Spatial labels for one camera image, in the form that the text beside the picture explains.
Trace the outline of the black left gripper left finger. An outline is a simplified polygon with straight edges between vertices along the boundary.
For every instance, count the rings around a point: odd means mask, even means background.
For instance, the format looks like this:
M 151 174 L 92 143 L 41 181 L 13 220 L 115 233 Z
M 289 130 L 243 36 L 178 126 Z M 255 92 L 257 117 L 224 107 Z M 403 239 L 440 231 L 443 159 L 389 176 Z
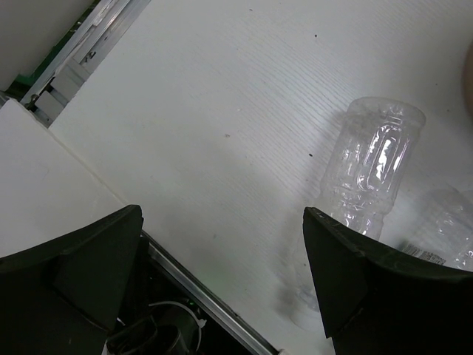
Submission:
M 1 259 L 2 354 L 101 354 L 126 293 L 143 225 L 128 205 Z

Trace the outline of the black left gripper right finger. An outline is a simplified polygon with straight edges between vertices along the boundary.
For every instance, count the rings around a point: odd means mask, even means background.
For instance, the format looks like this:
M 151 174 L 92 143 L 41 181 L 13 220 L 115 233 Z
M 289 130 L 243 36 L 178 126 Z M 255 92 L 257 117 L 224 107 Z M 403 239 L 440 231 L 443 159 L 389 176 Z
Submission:
M 472 274 L 397 251 L 315 207 L 303 235 L 337 354 L 470 354 Z

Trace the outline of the green white label bottle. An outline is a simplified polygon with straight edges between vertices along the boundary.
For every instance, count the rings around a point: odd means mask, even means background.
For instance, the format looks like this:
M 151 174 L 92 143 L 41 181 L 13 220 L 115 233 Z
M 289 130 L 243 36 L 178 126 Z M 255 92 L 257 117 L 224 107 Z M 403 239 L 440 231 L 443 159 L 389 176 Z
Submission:
M 440 266 L 472 271 L 472 191 L 431 191 L 399 250 Z

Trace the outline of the clear unlabeled plastic bottle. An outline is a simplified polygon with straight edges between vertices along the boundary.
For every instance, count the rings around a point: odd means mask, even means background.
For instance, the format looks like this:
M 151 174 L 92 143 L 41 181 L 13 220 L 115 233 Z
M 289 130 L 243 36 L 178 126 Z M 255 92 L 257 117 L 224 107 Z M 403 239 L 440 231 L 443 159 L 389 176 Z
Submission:
M 315 206 L 379 240 L 426 116 L 410 104 L 364 97 L 354 100 L 342 118 Z

